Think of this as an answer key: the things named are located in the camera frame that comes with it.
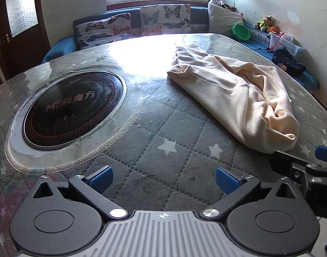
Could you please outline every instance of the cream garment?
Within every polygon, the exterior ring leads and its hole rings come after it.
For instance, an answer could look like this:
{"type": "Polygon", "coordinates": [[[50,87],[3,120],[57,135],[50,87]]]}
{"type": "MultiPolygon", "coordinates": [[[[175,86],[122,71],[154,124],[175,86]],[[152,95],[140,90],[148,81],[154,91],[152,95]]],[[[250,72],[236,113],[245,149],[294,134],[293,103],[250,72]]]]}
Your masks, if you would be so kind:
{"type": "Polygon", "coordinates": [[[273,66],[177,46],[169,77],[244,145],[263,153],[294,147],[299,123],[273,66]]]}

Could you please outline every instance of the table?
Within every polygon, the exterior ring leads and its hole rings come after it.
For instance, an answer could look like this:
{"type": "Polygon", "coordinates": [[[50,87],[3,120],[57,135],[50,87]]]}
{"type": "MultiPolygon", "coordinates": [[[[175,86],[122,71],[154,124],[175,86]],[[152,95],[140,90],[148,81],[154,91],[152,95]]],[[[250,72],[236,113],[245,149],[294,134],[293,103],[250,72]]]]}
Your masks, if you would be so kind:
{"type": "MultiPolygon", "coordinates": [[[[218,166],[266,181],[279,177],[270,170],[268,155],[242,145],[167,78],[175,44],[197,44],[208,53],[273,65],[225,36],[176,34],[140,37],[77,51],[34,67],[0,86],[0,256],[15,254],[8,225],[39,177],[17,172],[6,159],[9,126],[29,95],[69,71],[102,69],[124,76],[141,94],[142,108],[126,133],[105,152],[84,164],[50,174],[54,181],[90,174],[110,165],[114,182],[103,195],[131,213],[135,209],[204,209],[223,197],[214,181],[218,166]]],[[[316,146],[327,146],[327,112],[289,75],[282,70],[279,74],[300,124],[299,139],[289,153],[327,165],[314,156],[316,146]]]]}

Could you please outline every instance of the silver bolt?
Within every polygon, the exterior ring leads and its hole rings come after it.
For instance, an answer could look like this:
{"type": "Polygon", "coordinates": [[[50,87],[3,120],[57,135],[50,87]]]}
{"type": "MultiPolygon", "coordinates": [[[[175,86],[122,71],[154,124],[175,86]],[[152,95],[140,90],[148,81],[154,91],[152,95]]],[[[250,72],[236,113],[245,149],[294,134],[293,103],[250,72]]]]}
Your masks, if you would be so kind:
{"type": "Polygon", "coordinates": [[[120,218],[120,217],[123,217],[123,216],[126,215],[126,210],[124,210],[124,209],[113,209],[113,210],[110,211],[110,215],[112,217],[120,218]]]}
{"type": "Polygon", "coordinates": [[[294,178],[295,179],[299,179],[299,177],[300,177],[300,172],[299,171],[295,171],[294,172],[294,178]]]}
{"type": "Polygon", "coordinates": [[[313,183],[321,183],[322,182],[322,179],[321,178],[317,178],[317,177],[312,177],[311,178],[311,182],[313,182],[313,183]]]}
{"type": "Polygon", "coordinates": [[[206,209],[202,212],[205,217],[217,217],[219,216],[219,211],[215,209],[206,209]]]}

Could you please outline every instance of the door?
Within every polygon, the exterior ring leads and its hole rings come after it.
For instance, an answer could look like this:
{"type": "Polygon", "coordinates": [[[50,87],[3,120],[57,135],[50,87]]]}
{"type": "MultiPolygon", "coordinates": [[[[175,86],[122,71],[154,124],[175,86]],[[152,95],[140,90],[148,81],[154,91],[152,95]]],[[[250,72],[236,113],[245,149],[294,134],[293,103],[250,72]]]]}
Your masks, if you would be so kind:
{"type": "Polygon", "coordinates": [[[0,57],[10,79],[41,63],[49,47],[40,0],[0,0],[0,57]]]}

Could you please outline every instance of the window pane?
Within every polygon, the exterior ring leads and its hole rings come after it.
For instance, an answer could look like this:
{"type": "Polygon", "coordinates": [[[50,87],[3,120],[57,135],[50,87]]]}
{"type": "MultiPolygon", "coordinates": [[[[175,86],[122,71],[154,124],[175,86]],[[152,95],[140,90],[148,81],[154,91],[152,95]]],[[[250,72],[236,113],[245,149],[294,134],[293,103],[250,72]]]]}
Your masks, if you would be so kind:
{"type": "Polygon", "coordinates": [[[12,36],[37,24],[34,0],[5,0],[12,36]]]}

